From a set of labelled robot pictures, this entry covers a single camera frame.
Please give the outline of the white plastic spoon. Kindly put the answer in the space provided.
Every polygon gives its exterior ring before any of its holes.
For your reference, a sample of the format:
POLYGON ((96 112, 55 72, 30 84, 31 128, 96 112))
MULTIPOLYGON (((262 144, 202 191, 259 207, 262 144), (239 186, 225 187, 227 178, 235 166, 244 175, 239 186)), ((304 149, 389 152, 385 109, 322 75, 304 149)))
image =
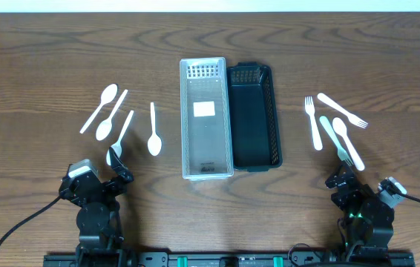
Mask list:
POLYGON ((357 150, 355 149, 354 145, 352 144, 352 142, 350 141, 350 138, 348 137, 347 134, 347 127, 344 124, 344 122, 342 121, 342 119, 335 117, 332 121, 332 127, 334 129, 334 131, 340 135, 347 148, 349 151, 349 154, 352 158, 352 161, 355 165, 355 167, 357 168, 358 171, 363 171, 365 169, 365 164, 363 163, 362 159, 360 158, 357 150))
POLYGON ((85 124, 80 129, 80 133, 83 134, 88 127, 91 125, 91 123, 94 121, 100 110, 103 108, 104 105, 112 102, 117 95, 118 92, 118 84, 113 83, 108 85, 102 92, 100 96, 100 103, 95 109, 95 111, 89 116, 88 120, 85 122, 85 124))
POLYGON ((104 140, 109 135, 109 133, 111 132, 112 127, 113 127, 113 123, 112 123, 113 117, 116 114, 116 112, 119 110, 119 107, 122 104, 122 102, 124 101, 127 94, 128 94, 128 90, 124 90, 123 93, 121 94, 121 96, 118 98, 117 103, 115 104, 115 106, 114 106, 113 110, 111 111, 110 115, 108 116, 108 118, 103 120, 99 124, 98 128, 96 129, 96 135, 95 135, 95 137, 98 141, 104 140))
POLYGON ((127 115, 124 124, 122 126, 122 129, 120 131, 119 137, 117 139, 117 141, 111 145, 111 148, 114 150, 115 154, 117 155, 118 158, 121 157, 122 155, 122 139, 128 129, 128 126, 131 124, 131 120, 133 118, 134 115, 134 111, 130 111, 129 114, 127 115))
POLYGON ((156 112, 155 104, 150 103, 150 116, 151 116, 151 136, 148 139, 148 151, 152 156, 157 156, 162 149, 162 140, 157 135, 156 130, 156 112))

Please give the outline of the pale green plastic fork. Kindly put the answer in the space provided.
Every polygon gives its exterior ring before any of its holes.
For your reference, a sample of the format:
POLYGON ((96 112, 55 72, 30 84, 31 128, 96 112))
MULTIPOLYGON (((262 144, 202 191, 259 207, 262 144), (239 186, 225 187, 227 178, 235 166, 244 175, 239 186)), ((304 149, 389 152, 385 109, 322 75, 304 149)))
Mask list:
POLYGON ((338 137, 336 136, 336 133, 333 130, 328 118, 326 116, 320 116, 319 117, 319 122, 323 126, 323 128, 326 131, 326 133, 328 134, 329 138, 334 143, 334 145, 336 147, 336 150, 337 150, 338 158, 342 162, 345 162, 346 164, 348 164, 348 166, 353 166, 353 161, 350 159, 348 153, 346 152, 346 150, 342 147, 341 143, 339 142, 338 137))

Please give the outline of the white plastic fork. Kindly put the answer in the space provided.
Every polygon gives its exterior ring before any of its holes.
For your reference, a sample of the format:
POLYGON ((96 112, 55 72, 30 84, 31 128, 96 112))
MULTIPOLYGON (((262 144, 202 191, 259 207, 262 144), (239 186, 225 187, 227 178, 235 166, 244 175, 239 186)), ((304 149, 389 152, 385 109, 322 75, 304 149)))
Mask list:
POLYGON ((312 134, 312 142, 314 149, 317 151, 321 151, 323 149, 323 144, 321 141, 321 136, 318 131, 317 122, 315 120, 315 106, 311 96, 306 96, 304 99, 304 109, 309 116, 310 125, 311 125, 311 134, 312 134))
POLYGON ((368 126, 367 122, 365 122, 363 119, 359 118, 355 114, 350 113, 348 110, 346 110, 345 108, 340 106, 336 101, 329 98, 325 93, 319 93, 317 95, 317 98, 321 102, 323 102, 324 104, 330 106, 331 108, 333 108, 333 109, 339 111, 340 113, 342 113, 343 115, 345 115, 348 118, 348 120, 350 121, 350 123, 352 123, 353 125, 355 125, 357 127, 360 127, 360 128, 366 128, 368 126))

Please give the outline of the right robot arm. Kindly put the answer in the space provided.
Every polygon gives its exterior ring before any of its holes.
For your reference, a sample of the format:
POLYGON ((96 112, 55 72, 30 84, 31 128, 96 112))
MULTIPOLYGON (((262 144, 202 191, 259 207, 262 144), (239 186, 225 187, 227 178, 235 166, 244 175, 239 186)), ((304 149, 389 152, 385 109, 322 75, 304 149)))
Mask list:
POLYGON ((394 207, 402 200, 396 194, 396 183, 392 177, 383 179, 374 192, 357 180, 345 162, 326 180, 326 187, 336 190, 331 200, 344 212, 341 224, 346 231, 343 257, 347 262, 387 256, 387 244, 394 233, 394 207))

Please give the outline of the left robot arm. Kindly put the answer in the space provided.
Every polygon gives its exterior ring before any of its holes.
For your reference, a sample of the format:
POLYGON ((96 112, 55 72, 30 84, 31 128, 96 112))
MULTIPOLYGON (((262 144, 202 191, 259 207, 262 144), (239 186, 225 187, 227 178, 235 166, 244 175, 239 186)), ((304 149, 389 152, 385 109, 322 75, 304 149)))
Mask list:
POLYGON ((91 161, 84 159, 68 167, 59 187, 60 198, 80 207, 74 266, 127 266, 132 260, 122 248, 124 236, 116 197, 127 191, 134 176, 113 148, 108 154, 114 178, 101 182, 91 161))

